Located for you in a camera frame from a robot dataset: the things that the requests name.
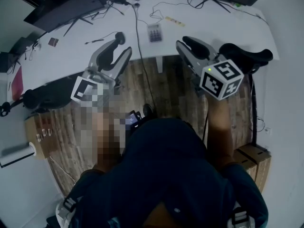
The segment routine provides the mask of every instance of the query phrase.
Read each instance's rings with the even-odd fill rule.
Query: person's right arm
[[[233,142],[229,105],[226,99],[218,101],[208,95],[208,141],[207,152],[209,162],[217,169],[233,160]]]

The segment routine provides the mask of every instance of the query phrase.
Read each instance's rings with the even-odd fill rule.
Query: white cable
[[[60,167],[60,165],[50,156],[50,158],[51,158],[51,160],[67,175],[67,176],[69,176],[69,178],[71,178],[73,181],[74,181],[74,184],[76,184],[76,181],[75,181],[75,179],[70,175],[70,174],[68,174],[64,169],[62,169],[61,167]]]

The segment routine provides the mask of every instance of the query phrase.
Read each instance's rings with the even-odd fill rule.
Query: calculator
[[[162,30],[160,24],[150,24],[147,26],[150,42],[162,41]]]

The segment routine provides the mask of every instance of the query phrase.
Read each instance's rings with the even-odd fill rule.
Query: monitor stand
[[[204,0],[203,2],[201,2],[199,5],[204,5],[205,2],[207,2],[208,0]],[[214,1],[216,4],[218,4],[219,6],[221,6],[224,10],[226,10],[228,13],[231,13],[228,9],[226,9],[222,4],[220,4],[217,0],[212,0]]]
[[[67,32],[75,25],[75,23],[76,23],[79,19],[82,20],[82,21],[84,21],[84,22],[87,22],[87,23],[93,25],[93,23],[91,23],[90,21],[87,21],[87,20],[85,20],[85,19],[82,18],[82,17],[78,17],[78,18],[74,19],[73,23],[72,23],[71,26],[67,29],[66,33],[65,33],[63,36],[65,36],[65,35],[67,34]]]

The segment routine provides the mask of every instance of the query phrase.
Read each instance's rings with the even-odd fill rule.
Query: white desk
[[[152,6],[161,1],[173,4],[187,3],[187,0],[140,0],[139,19],[146,21],[148,24],[156,23],[158,20],[150,18],[149,14],[152,13]],[[115,7],[124,12],[125,16],[114,9],[109,9],[104,19],[94,20],[94,25],[78,21],[63,37],[70,26],[66,25],[40,39],[42,48],[41,50],[37,48],[33,52],[31,61],[29,61],[29,52],[27,52],[27,60],[25,60],[24,55],[21,56],[23,92],[83,71],[88,66],[91,55],[105,42],[114,39],[114,34],[105,38],[104,41],[87,45],[85,45],[85,42],[99,39],[114,31],[122,31],[126,37],[126,43],[115,50],[114,60],[129,46],[133,50],[131,60],[139,59],[135,13],[131,6],[115,5]],[[213,1],[206,2],[202,9],[194,9],[183,4],[174,6],[164,3],[159,4],[155,10],[157,9],[161,10],[164,17],[169,16],[186,24],[185,27],[181,27],[171,21],[162,20],[160,24],[163,31],[163,41],[150,43],[146,24],[141,21],[138,22],[142,56],[144,58],[156,57],[159,63],[159,71],[162,70],[162,56],[178,54],[175,43],[177,40],[182,40],[183,36],[199,38],[211,44],[216,50],[225,43],[236,44],[250,52],[269,49],[272,51],[274,59],[279,59],[269,26],[257,17],[227,7],[231,11],[231,14],[229,14]],[[264,18],[261,11],[253,7],[242,7],[241,9],[252,14],[259,14]],[[56,47],[48,45],[52,37],[59,39]],[[8,75],[8,86],[14,79],[19,67],[17,64],[14,74]],[[8,90],[7,101],[12,101],[11,87]]]

